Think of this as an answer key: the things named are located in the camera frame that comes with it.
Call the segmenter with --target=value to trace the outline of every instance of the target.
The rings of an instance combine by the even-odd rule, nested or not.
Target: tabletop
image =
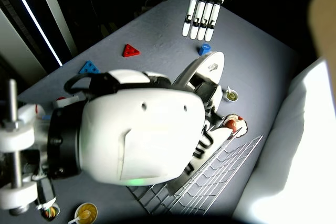
[[[182,26],[189,0],[169,0],[160,3],[107,38],[98,42],[23,92],[19,100],[40,103],[46,107],[58,97],[69,96],[64,83],[76,75],[87,60],[100,72],[113,69],[153,71],[167,75],[172,81],[193,60],[199,57],[203,41],[182,37]],[[140,50],[139,56],[123,58],[125,44]],[[285,44],[221,8],[212,40],[213,51],[225,56],[222,87],[230,86],[239,94],[235,103],[223,101],[218,113],[241,115],[248,124],[248,133],[235,139],[236,145],[264,135],[272,127],[296,67],[297,54]],[[231,214],[243,192],[262,144],[239,170],[209,210],[210,214]],[[98,207],[97,223],[110,223],[130,216],[145,215],[126,187],[100,184],[88,175],[54,181],[60,216],[53,223],[66,223],[83,202]],[[44,223],[32,210],[23,216],[10,217],[0,212],[4,223]]]

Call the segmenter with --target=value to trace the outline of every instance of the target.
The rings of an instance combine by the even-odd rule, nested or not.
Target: metal wire
[[[262,137],[262,135],[256,137],[230,152],[227,151],[227,147],[232,140],[225,141],[175,195],[169,195],[167,184],[128,189],[150,215],[204,215],[257,147]]]

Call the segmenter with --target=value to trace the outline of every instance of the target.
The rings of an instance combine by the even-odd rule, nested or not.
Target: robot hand
[[[198,40],[211,40],[219,9],[223,1],[224,0],[198,0],[194,21],[190,31],[191,39],[197,37]],[[197,0],[190,0],[182,29],[183,36],[188,35],[196,4]]]

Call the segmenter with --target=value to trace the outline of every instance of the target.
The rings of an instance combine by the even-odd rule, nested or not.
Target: small cup
[[[96,212],[97,212],[96,217],[93,219],[92,222],[90,222],[90,224],[92,224],[92,223],[94,223],[94,222],[96,221],[96,219],[97,219],[97,216],[98,216],[98,210],[97,210],[97,206],[96,206],[95,204],[91,203],[91,202],[83,203],[82,205],[80,205],[79,207],[77,207],[76,212],[75,212],[75,218],[78,217],[78,211],[79,211],[79,209],[80,209],[81,207],[83,207],[84,205],[86,205],[86,204],[93,205],[93,206],[95,207],[95,209],[96,209]]]
[[[238,101],[238,97],[239,97],[239,96],[238,96],[237,91],[231,89],[231,93],[235,95],[235,98],[234,98],[234,99],[231,100],[231,98],[230,98],[230,99],[228,98],[228,95],[229,95],[229,91],[228,91],[228,90],[225,91],[224,99],[225,99],[227,102],[236,102],[236,101]]]

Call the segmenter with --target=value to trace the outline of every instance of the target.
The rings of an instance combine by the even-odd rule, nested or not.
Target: red triangle
[[[140,51],[132,47],[130,44],[126,44],[124,53],[122,54],[124,57],[130,57],[134,55],[139,55]]]

